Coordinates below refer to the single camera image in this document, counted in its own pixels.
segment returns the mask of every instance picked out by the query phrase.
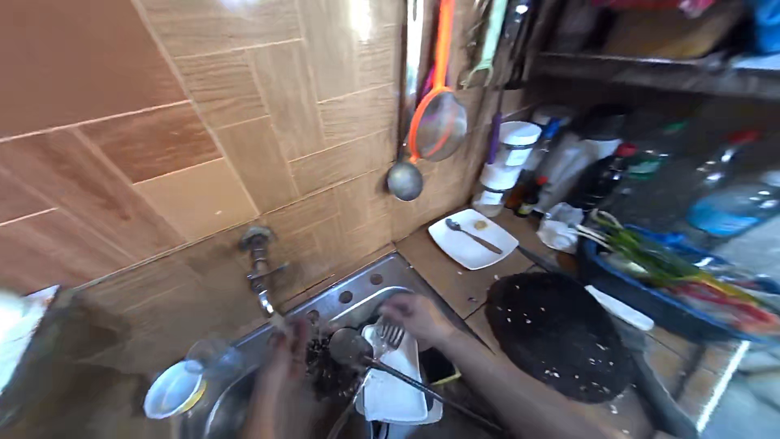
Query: plastic bag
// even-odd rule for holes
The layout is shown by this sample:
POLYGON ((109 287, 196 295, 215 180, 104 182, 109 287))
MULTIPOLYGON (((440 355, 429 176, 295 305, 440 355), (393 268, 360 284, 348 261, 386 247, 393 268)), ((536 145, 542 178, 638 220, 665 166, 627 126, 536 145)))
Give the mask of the plastic bag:
POLYGON ((577 230, 574 228, 585 219, 582 209, 566 203, 552 206, 541 221, 537 236, 549 248, 574 254, 577 250, 577 230))

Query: wooden shelf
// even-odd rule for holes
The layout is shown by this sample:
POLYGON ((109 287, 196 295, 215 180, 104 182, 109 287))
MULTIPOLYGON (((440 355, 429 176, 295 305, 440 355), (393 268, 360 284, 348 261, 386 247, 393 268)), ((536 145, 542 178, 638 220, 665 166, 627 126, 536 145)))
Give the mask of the wooden shelf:
POLYGON ((541 52, 533 60, 530 76, 571 77, 670 91, 780 99, 780 70, 773 70, 773 64, 772 57, 722 62, 718 56, 679 61, 541 52))

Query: fork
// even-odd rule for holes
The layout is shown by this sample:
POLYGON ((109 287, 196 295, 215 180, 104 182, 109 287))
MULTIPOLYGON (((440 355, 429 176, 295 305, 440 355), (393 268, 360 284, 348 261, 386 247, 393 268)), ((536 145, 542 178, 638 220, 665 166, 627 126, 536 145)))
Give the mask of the fork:
POLYGON ((391 350, 396 350, 401 346, 403 336, 406 335, 406 331, 402 326, 391 322, 388 319, 382 319, 379 322, 379 337, 387 344, 391 350))

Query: orange strainer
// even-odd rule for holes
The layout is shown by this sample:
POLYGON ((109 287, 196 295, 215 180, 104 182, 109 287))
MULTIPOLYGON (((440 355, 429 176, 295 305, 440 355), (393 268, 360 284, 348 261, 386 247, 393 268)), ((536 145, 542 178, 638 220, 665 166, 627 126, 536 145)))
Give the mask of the orange strainer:
POLYGON ((452 15, 455 0, 441 0, 436 40, 436 63, 431 91, 420 101, 409 127, 411 163, 421 158, 438 162, 446 159, 466 137, 466 109, 445 85, 449 45, 452 36, 452 15))

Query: sink drain hole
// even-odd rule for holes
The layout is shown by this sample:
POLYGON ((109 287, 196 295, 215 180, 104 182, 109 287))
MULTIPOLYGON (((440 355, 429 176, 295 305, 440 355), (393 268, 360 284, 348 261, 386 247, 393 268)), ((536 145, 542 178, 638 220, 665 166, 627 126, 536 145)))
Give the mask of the sink drain hole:
POLYGON ((344 291, 341 294, 339 294, 339 302, 341 303, 350 303, 352 301, 352 292, 351 291, 344 291))

